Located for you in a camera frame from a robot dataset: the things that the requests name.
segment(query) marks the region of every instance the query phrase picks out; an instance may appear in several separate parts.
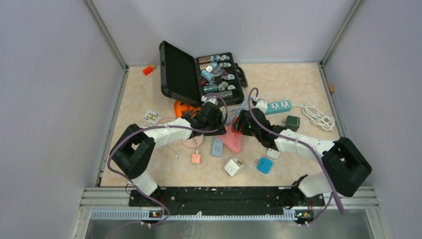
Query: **case handle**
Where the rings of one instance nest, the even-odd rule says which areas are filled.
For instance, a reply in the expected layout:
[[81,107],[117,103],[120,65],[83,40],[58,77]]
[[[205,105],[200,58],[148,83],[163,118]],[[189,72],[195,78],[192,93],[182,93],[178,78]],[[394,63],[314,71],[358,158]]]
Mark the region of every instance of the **case handle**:
[[248,81],[246,80],[245,72],[243,69],[235,63],[237,74],[239,75],[240,84],[243,87],[248,87]]

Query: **pink cable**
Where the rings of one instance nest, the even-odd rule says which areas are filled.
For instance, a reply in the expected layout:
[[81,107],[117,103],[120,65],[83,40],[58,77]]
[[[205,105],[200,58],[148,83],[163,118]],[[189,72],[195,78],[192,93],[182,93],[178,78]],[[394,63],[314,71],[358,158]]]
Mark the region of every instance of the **pink cable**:
[[[251,98],[251,96],[252,96],[252,92],[253,92],[253,91],[256,91],[256,96],[255,96],[255,97],[258,97],[258,92],[259,92],[259,91],[258,91],[258,88],[254,87],[254,88],[252,88],[252,89],[251,89],[251,91],[249,92],[249,96],[248,96],[248,98]],[[267,131],[268,133],[270,133],[270,134],[272,134],[272,135],[275,135],[275,136],[277,136],[277,137],[281,137],[281,138],[284,138],[284,139],[287,139],[287,140],[290,140],[290,141],[296,141],[296,139],[294,139],[294,138],[290,138],[290,137],[287,137],[287,136],[284,136],[284,135],[278,134],[278,133],[276,133],[276,132],[273,132],[273,131],[271,131],[271,130],[267,129],[265,126],[263,126],[263,125],[262,125],[262,124],[258,121],[258,119],[255,117],[255,115],[253,114],[250,101],[248,101],[248,109],[249,109],[249,112],[250,112],[250,114],[251,114],[251,116],[252,116],[253,120],[254,120],[254,121],[255,121],[255,122],[256,122],[256,123],[257,123],[257,124],[258,124],[261,128],[263,128],[265,131]],[[322,162],[321,158],[318,156],[317,152],[315,152],[314,148],[312,148],[309,144],[307,144],[307,143],[305,143],[305,142],[303,142],[303,141],[300,141],[300,140],[298,140],[298,143],[300,143],[301,145],[303,145],[303,146],[305,146],[306,148],[308,148],[308,149],[312,152],[312,154],[315,156],[316,160],[318,161],[319,165],[321,166],[321,169],[322,169],[322,171],[323,171],[323,173],[324,173],[325,177],[327,178],[328,183],[330,184],[330,187],[331,187],[331,189],[332,189],[333,196],[334,196],[334,201],[335,201],[335,203],[336,203],[336,205],[337,205],[337,208],[338,208],[338,210],[340,211],[340,213],[341,213],[342,215],[344,215],[344,214],[345,214],[345,211],[344,211],[343,204],[341,203],[341,200],[340,200],[340,197],[338,196],[337,190],[335,189],[334,184],[333,184],[333,182],[332,182],[331,178],[329,177],[329,174],[328,174],[327,170],[325,169],[324,164],[323,164],[323,162]]]
[[310,222],[310,223],[308,223],[308,225],[312,225],[312,224],[314,224],[314,222],[316,221],[316,220],[318,220],[320,217],[321,217],[321,215],[327,210],[327,208],[329,207],[329,204],[331,203],[331,200],[332,200],[332,196],[333,196],[333,192],[331,192],[331,194],[330,194],[330,199],[328,200],[328,202],[325,204],[325,207],[318,213],[318,215],[312,220],[312,222]]

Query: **black mounting plate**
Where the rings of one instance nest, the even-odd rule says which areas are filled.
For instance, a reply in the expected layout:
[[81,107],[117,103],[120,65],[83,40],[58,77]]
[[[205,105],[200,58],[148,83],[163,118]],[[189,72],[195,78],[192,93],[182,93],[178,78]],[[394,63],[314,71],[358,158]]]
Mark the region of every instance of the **black mounting plate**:
[[[196,215],[199,211],[208,216],[281,215],[280,197],[289,191],[289,187],[162,187],[151,197],[166,205],[172,215]],[[158,206],[136,190],[130,195],[130,207]],[[302,206],[309,201],[314,206],[325,205],[316,195]]]

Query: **pink charger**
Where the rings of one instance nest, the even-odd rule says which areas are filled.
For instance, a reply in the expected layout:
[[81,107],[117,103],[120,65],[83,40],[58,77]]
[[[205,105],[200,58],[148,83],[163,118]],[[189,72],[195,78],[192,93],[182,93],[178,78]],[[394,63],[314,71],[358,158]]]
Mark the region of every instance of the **pink charger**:
[[201,163],[201,155],[196,151],[192,154],[191,163],[200,164]]
[[242,143],[242,135],[231,132],[231,125],[226,126],[226,134],[218,135],[218,138],[230,149],[233,153],[240,152],[240,145]]

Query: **black carrying case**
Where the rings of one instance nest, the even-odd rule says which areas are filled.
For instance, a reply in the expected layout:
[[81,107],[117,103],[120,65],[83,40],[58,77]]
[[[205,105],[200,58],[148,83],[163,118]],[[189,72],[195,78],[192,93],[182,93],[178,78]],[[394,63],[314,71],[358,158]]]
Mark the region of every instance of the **black carrying case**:
[[[242,86],[247,86],[243,71],[235,64],[233,55],[230,52],[217,55],[227,55],[230,57],[229,60],[225,60],[224,62],[230,63],[231,66],[222,69],[229,74],[233,74],[235,79],[224,80],[221,78],[222,75],[220,75],[215,76],[215,83],[219,85],[223,81],[226,81],[230,85],[234,85],[236,88],[231,90],[233,93],[232,97],[224,100],[227,105],[240,104],[244,100]],[[203,86],[200,84],[201,70],[199,58],[202,57],[194,58],[166,41],[161,42],[160,68],[161,92],[163,95],[188,105],[201,105],[203,103],[201,102],[201,97],[205,95]],[[238,72],[242,74],[242,81],[239,78]]]

